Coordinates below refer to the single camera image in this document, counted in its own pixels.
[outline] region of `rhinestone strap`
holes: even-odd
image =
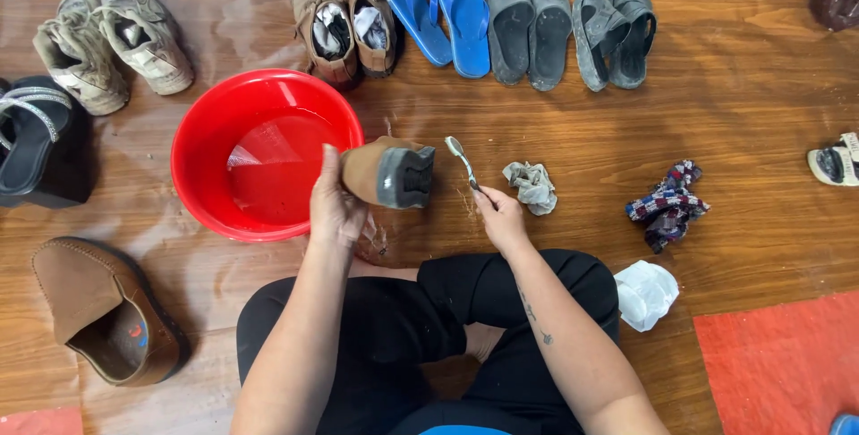
[[[50,88],[18,88],[9,91],[4,94],[2,98],[0,98],[0,123],[6,121],[9,117],[9,114],[6,112],[7,109],[11,107],[21,107],[26,109],[27,111],[32,112],[39,119],[42,120],[42,123],[47,126],[49,133],[51,133],[51,142],[57,143],[59,140],[59,133],[57,132],[57,126],[51,121],[51,118],[45,114],[44,111],[38,109],[37,107],[30,104],[30,101],[55,101],[60,103],[61,105],[71,109],[71,101],[69,100],[69,96],[59,92],[56,89]],[[0,132],[0,144],[2,144],[6,149],[12,149],[12,142],[9,141],[6,136]]]

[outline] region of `dirty white sneaker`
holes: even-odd
[[[60,1],[57,17],[38,27],[33,45],[53,80],[90,114],[101,116],[124,106],[128,88],[90,15],[98,5],[96,0]]]
[[[176,44],[179,29],[159,1],[102,0],[96,13],[113,50],[156,93],[174,94],[191,86],[194,73]]]

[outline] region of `checkered cloth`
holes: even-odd
[[[644,242],[659,254],[669,242],[686,235],[688,222],[701,217],[710,206],[689,191],[688,186],[701,176],[692,160],[677,162],[668,175],[653,187],[650,195],[626,204],[626,215],[634,222],[648,225]]]

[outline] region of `red plastic basin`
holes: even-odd
[[[315,77],[260,69],[219,82],[191,106],[170,169],[204,226],[238,241],[280,241],[310,231],[323,143],[364,144],[349,103]]]

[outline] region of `brown suede boot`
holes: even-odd
[[[57,343],[80,353],[109,384],[156,384],[188,361],[188,339],[127,255],[58,237],[38,248],[32,264]]]
[[[349,0],[349,21],[352,29],[355,29],[355,14],[365,7],[374,7],[379,11],[382,27],[385,29],[385,46],[374,49],[364,42],[358,35],[355,42],[358,44],[358,58],[364,72],[370,77],[386,77],[393,71],[395,51],[397,46],[397,32],[393,25],[393,12],[387,0]]]
[[[325,49],[318,45],[318,42],[314,38],[314,21],[316,13],[326,8],[328,4],[334,4],[342,11],[344,22],[349,29],[349,44],[342,56],[334,55],[326,59]],[[298,34],[301,34],[304,39],[307,57],[310,60],[307,70],[317,68],[322,78],[335,88],[347,89],[353,86],[358,69],[358,58],[355,53],[355,32],[352,29],[347,1],[292,0],[292,9],[295,14],[295,27],[298,30]]]
[[[343,184],[359,199],[392,209],[424,207],[430,200],[435,148],[391,136],[340,156]]]

